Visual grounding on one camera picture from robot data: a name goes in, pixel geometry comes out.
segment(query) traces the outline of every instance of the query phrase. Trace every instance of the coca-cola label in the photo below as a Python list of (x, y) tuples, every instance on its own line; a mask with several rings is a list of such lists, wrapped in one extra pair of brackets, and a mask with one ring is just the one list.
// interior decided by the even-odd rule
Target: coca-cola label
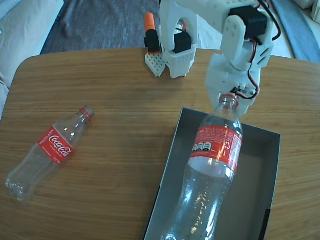
[(74, 150), (54, 126), (45, 132), (38, 140), (38, 144), (44, 153), (58, 165)]
[(205, 157), (224, 162), (236, 172), (242, 136), (224, 126), (204, 126), (196, 135), (191, 158)]

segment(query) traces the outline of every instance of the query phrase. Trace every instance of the white 3d-printed part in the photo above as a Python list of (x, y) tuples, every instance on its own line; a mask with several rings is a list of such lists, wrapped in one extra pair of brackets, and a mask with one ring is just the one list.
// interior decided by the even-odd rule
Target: white 3d-printed part
[(145, 64), (150, 68), (156, 77), (160, 77), (166, 68), (166, 64), (163, 61), (162, 54), (149, 54), (144, 56)]

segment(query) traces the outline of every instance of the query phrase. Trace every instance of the wooden table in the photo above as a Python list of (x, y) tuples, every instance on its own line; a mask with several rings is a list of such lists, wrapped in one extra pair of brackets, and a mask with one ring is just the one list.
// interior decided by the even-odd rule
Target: wooden table
[[(140, 240), (182, 107), (211, 111), (198, 50), (185, 78), (155, 78), (144, 49), (32, 57), (18, 69), (0, 124), (1, 240)], [(88, 104), (95, 119), (77, 151), (26, 203), (5, 179), (57, 119)], [(320, 65), (272, 57), (242, 118), (281, 133), (267, 240), (320, 239)]]

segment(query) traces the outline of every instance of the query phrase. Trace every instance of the plastic bottle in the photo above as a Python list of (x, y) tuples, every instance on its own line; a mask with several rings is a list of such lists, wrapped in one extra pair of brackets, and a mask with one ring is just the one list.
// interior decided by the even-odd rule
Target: plastic bottle
[(37, 183), (73, 152), (94, 112), (88, 106), (69, 118), (58, 120), (31, 148), (23, 162), (6, 179), (10, 194), (23, 201)]
[(212, 240), (224, 197), (237, 171), (242, 126), (233, 94), (220, 97), (220, 105), (198, 130), (175, 211), (161, 240)]

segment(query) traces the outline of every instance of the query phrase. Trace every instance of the cushion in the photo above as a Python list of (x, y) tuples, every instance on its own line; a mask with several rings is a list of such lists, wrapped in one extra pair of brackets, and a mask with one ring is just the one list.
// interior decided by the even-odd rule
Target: cushion
[(8, 93), (9, 93), (9, 89), (2, 81), (0, 81), (0, 121), (2, 117), (2, 112), (6, 104)]
[(8, 88), (19, 65), (34, 55), (39, 42), (48, 34), (61, 2), (23, 0), (0, 21), (0, 80)]
[(20, 2), (21, 0), (0, 0), (0, 21)]

